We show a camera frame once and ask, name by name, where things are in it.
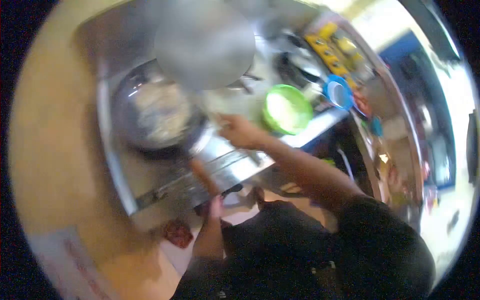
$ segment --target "stainless steel counter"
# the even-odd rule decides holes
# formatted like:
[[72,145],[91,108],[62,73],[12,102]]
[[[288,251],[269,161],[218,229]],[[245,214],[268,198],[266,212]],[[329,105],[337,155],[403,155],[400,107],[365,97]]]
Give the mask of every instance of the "stainless steel counter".
[[[154,58],[152,41],[156,19],[151,12],[160,9],[161,5],[161,1],[131,1],[87,21],[78,32],[97,73],[98,119],[107,163],[120,201],[140,230],[149,230],[178,217],[209,199],[189,171],[187,162],[146,155],[120,139],[111,126],[111,100],[119,82],[131,69]],[[283,27],[273,27],[274,30],[267,33],[268,24],[279,25],[276,21],[286,17],[285,12],[289,9],[311,18],[317,15],[316,9],[305,4],[291,1],[283,5],[282,8],[267,7],[270,12],[268,20],[253,12],[247,15],[256,34],[256,53],[250,73],[262,80],[247,83],[251,90],[248,94],[227,88],[203,92],[199,96],[210,110],[243,113],[251,120],[261,122],[266,93],[273,85],[283,83],[275,66],[276,56],[289,49],[280,35]],[[117,26],[120,20],[123,26]],[[305,24],[305,20],[299,22],[294,16],[289,18],[287,15],[282,19],[282,25],[293,31],[300,30]],[[117,47],[118,44],[123,45],[122,49]],[[347,115],[346,111],[330,108],[316,113],[304,132],[279,137],[293,147],[301,147]],[[196,158],[204,162],[221,189],[242,182],[274,163],[263,153],[258,153],[258,161],[253,161],[245,152],[236,151],[218,137],[214,130],[211,133]]]
[[[320,23],[313,22],[319,11],[296,1],[231,0],[228,2],[236,6],[254,28],[257,36],[257,53],[256,69],[254,68],[253,72],[261,74],[264,80],[253,83],[254,93],[250,99],[243,94],[225,90],[214,91],[209,95],[216,99],[224,99],[225,97],[221,95],[229,95],[230,100],[233,101],[232,106],[240,108],[238,109],[240,113],[251,116],[252,111],[258,112],[258,108],[263,104],[265,90],[281,82],[272,68],[272,55],[282,50],[281,45],[275,43],[279,32],[284,28],[301,32],[309,24],[312,24],[311,30],[317,30],[324,20],[319,20]],[[98,118],[108,166],[125,211],[141,230],[149,230],[158,225],[161,220],[177,217],[179,213],[188,211],[207,199],[205,191],[185,166],[168,162],[168,168],[165,168],[166,162],[152,162],[112,135],[109,115],[110,95],[128,71],[154,58],[153,39],[149,37],[154,35],[157,24],[155,11],[161,9],[161,5],[161,0],[130,1],[87,21],[78,32],[79,41],[86,45],[92,70],[97,74]],[[406,95],[399,91],[389,70],[379,59],[377,49],[371,49],[372,45],[368,43],[372,41],[377,45],[392,43],[394,37],[379,36],[380,33],[385,34],[389,31],[379,30],[378,27],[397,28],[399,25],[397,17],[402,14],[402,9],[405,9],[395,0],[374,1],[367,6],[364,9],[365,16],[359,17],[362,19],[359,23],[364,26],[364,31],[352,26],[355,22],[347,22],[340,16],[336,16],[336,20],[354,37],[363,50],[367,50],[366,58],[373,63],[380,77],[383,78],[383,82],[372,82],[371,85],[372,103],[375,102],[377,105],[373,110],[376,113],[382,112],[384,120],[391,120],[392,124],[401,124],[398,131],[406,132],[398,143],[392,144],[394,145],[393,155],[401,168],[408,173],[414,199],[422,202],[425,200],[422,174],[422,163],[425,157],[419,145],[425,141],[417,131],[416,121],[418,120],[415,120],[411,107],[405,102]],[[389,6],[393,7],[390,15],[395,15],[397,18],[394,21],[384,17],[384,11]],[[360,11],[354,15],[362,14],[363,12]],[[422,29],[415,22],[411,22],[408,12],[405,20],[416,30],[416,34],[422,37]],[[392,32],[398,33],[399,30],[392,30]],[[436,261],[436,282],[438,282],[460,254],[478,203],[478,178],[475,174],[479,161],[473,159],[467,164],[466,157],[463,155],[467,141],[469,144],[478,145],[478,140],[473,139],[478,137],[477,132],[467,136],[468,114],[471,114],[473,120],[478,120],[478,110],[472,112],[472,109],[478,105],[478,92],[471,79],[468,64],[461,58],[460,62],[455,63],[441,61],[439,58],[442,56],[432,52],[430,44],[431,42],[427,40],[424,48],[431,60],[429,63],[435,66],[436,75],[440,79],[441,86],[438,90],[445,94],[456,151],[456,180],[448,189],[439,192],[442,201],[438,209],[431,210],[424,205],[421,215],[420,234]],[[280,138],[291,146],[300,147],[342,120],[347,114],[338,109],[330,109],[315,116],[309,127],[301,134]],[[375,176],[372,175],[374,173],[372,153],[366,147],[368,143],[361,135],[361,130],[358,132],[357,141],[364,161],[368,165],[368,175],[375,196],[382,199],[382,187],[375,186]],[[204,161],[221,188],[228,188],[273,164],[270,158],[261,153],[259,163],[254,162],[244,153],[233,151],[225,140],[215,135],[211,137],[198,157]],[[457,221],[454,223],[455,215],[457,215]]]

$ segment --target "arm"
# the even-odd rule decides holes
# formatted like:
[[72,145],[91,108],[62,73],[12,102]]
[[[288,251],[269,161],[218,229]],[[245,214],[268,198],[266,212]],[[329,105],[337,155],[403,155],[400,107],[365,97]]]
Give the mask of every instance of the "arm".
[[207,188],[208,193],[214,197],[209,204],[208,212],[204,215],[204,224],[198,233],[193,245],[193,257],[205,257],[209,259],[223,259],[223,238],[220,217],[223,209],[223,199],[220,196],[220,189],[212,181],[202,163],[197,159],[190,162],[192,173]]
[[267,153],[290,175],[310,199],[338,215],[355,195],[363,192],[339,169],[305,152],[291,148],[239,115],[221,115],[228,126],[220,135],[239,148]]
[[204,223],[193,244],[192,258],[172,299],[210,299],[220,281],[223,260],[223,237],[220,217],[223,199],[220,190],[210,179],[200,161],[192,159],[193,174],[203,183],[211,196],[215,196],[204,212]]
[[338,218],[344,289],[359,299],[416,299],[435,273],[425,242],[383,203],[366,196],[340,170],[285,145],[237,115],[221,115],[220,135],[239,148],[266,152],[313,201]]

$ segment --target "hand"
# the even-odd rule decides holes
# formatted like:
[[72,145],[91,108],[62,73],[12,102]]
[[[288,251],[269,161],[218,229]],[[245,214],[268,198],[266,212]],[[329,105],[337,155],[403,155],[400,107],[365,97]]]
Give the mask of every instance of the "hand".
[[241,115],[219,114],[219,117],[220,122],[225,126],[218,134],[237,148],[261,150],[265,140],[270,137],[266,131],[253,125]]
[[223,214],[223,197],[218,195],[210,200],[210,208],[208,210],[209,219],[220,219]]

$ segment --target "man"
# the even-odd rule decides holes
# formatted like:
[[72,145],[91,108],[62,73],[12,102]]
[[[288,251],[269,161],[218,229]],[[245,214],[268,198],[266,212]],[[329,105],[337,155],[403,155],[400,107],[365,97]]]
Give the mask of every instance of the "man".
[[238,115],[219,134],[267,153],[310,200],[338,219],[338,233],[284,201],[222,229],[222,199],[210,202],[192,261],[172,299],[405,299],[428,295],[434,263],[422,238],[350,178]]

